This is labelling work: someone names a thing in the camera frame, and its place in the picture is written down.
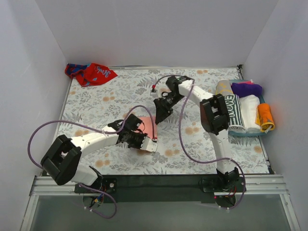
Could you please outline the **pink panda towel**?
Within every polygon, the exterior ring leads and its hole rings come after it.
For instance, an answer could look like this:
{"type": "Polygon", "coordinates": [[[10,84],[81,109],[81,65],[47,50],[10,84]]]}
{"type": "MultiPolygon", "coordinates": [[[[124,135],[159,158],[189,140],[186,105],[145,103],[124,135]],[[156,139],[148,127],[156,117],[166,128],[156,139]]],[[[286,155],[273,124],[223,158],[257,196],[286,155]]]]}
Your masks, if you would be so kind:
{"type": "Polygon", "coordinates": [[[154,123],[154,126],[152,126],[152,120],[148,117],[139,117],[139,119],[142,120],[142,123],[139,125],[139,129],[143,133],[147,133],[148,137],[151,139],[157,139],[158,140],[158,132],[157,132],[157,125],[154,123]]]}

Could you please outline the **red and blue towel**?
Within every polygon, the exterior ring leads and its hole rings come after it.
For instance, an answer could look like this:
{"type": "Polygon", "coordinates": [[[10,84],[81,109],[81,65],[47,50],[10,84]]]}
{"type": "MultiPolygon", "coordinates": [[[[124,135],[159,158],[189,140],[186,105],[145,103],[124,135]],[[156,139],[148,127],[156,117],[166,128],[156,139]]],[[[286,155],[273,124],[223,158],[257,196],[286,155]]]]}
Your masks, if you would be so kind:
{"type": "Polygon", "coordinates": [[[82,87],[99,86],[117,77],[113,70],[96,63],[67,64],[64,72],[71,79],[76,79],[82,87]]]}

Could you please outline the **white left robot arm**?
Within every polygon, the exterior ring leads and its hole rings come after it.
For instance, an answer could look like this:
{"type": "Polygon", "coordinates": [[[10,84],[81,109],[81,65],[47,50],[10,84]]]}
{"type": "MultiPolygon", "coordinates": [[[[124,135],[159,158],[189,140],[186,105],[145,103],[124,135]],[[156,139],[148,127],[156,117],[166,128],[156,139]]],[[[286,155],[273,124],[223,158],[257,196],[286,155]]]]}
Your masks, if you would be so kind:
{"type": "Polygon", "coordinates": [[[69,181],[84,184],[91,192],[103,186],[103,176],[94,167],[80,164],[80,159],[101,148],[127,143],[128,148],[147,152],[156,151],[157,144],[146,133],[137,132],[142,120],[130,114],[126,121],[117,120],[103,131],[68,138],[58,136],[48,149],[40,164],[57,185],[69,181]]]}

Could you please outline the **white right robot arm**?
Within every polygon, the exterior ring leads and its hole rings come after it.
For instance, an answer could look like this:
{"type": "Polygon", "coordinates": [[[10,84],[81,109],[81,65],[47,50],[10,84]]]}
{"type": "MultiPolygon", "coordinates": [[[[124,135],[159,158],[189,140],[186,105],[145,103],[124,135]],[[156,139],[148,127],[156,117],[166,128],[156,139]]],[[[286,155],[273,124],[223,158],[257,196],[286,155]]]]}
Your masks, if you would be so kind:
{"type": "Polygon", "coordinates": [[[231,158],[228,139],[230,117],[224,96],[206,92],[200,87],[195,86],[195,80],[187,76],[167,75],[164,77],[167,79],[166,86],[170,92],[165,96],[162,95],[154,99],[156,107],[155,123],[159,124],[168,118],[173,112],[173,106],[185,98],[180,112],[178,128],[182,150],[190,160],[196,163],[216,163],[218,176],[218,180],[216,181],[217,186],[223,191],[231,190],[240,178],[239,171],[241,168],[231,158]],[[216,155],[215,160],[199,161],[193,159],[185,150],[181,135],[181,121],[188,100],[191,100],[199,106],[201,125],[211,138],[216,155]]]}

